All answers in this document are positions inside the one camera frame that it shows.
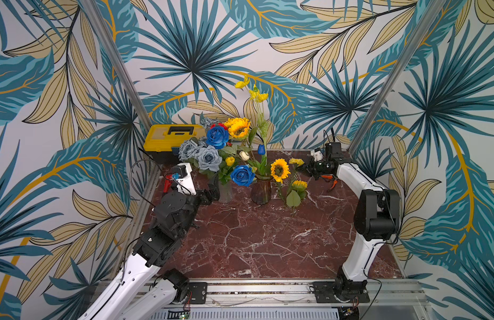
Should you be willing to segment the yellow carnation vase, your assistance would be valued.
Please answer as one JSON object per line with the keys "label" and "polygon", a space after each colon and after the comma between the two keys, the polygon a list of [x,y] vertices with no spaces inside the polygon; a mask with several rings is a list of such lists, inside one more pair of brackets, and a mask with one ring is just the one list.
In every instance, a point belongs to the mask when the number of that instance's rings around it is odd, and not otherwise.
{"label": "yellow carnation vase", "polygon": [[297,159],[297,158],[291,158],[289,163],[295,165],[296,167],[300,167],[304,165],[304,161],[302,159]]}

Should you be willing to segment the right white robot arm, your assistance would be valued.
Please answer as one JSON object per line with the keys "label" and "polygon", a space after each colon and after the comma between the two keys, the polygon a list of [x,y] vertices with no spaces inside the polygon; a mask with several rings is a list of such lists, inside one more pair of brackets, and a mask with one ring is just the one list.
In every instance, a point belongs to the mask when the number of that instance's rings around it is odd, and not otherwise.
{"label": "right white robot arm", "polygon": [[310,152],[304,173],[318,179],[342,181],[358,197],[353,218],[356,237],[347,260],[333,282],[315,282],[318,303],[367,303],[368,274],[380,248],[400,229],[400,196],[370,178],[360,166],[344,157],[339,142]]}

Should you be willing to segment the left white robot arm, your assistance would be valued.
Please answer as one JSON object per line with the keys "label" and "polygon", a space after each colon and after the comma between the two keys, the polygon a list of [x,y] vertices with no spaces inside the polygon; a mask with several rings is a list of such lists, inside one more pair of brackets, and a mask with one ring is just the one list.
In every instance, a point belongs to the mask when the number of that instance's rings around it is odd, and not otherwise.
{"label": "left white robot arm", "polygon": [[111,281],[81,319],[148,319],[173,302],[190,297],[189,280],[176,269],[167,271],[148,293],[138,292],[180,249],[183,239],[194,227],[201,206],[220,199],[218,184],[193,194],[172,191],[154,208],[156,219],[135,243],[121,272]]}

